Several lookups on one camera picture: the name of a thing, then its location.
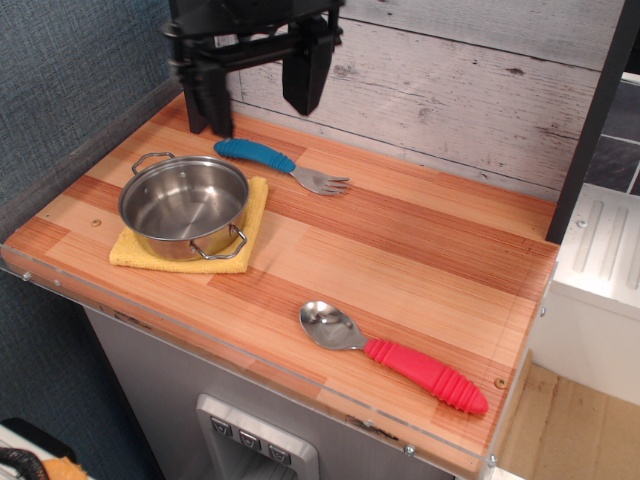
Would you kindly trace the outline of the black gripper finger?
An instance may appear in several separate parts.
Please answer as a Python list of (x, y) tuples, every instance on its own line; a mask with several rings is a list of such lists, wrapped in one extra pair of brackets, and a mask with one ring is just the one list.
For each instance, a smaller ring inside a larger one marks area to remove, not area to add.
[(199, 134), (209, 126), (215, 135), (232, 137), (234, 126), (225, 67), (196, 50), (182, 47), (174, 49), (172, 65), (182, 84), (190, 131)]
[(283, 96), (301, 115), (319, 105), (334, 51), (334, 32), (320, 15), (288, 25), (294, 52), (282, 61)]

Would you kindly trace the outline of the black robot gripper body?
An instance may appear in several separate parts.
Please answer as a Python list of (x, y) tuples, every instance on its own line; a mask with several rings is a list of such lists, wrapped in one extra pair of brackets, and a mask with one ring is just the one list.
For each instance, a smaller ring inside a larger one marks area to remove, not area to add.
[(323, 75), (340, 43), (343, 1), (201, 1), (163, 29), (171, 64), (228, 73), (276, 60)]

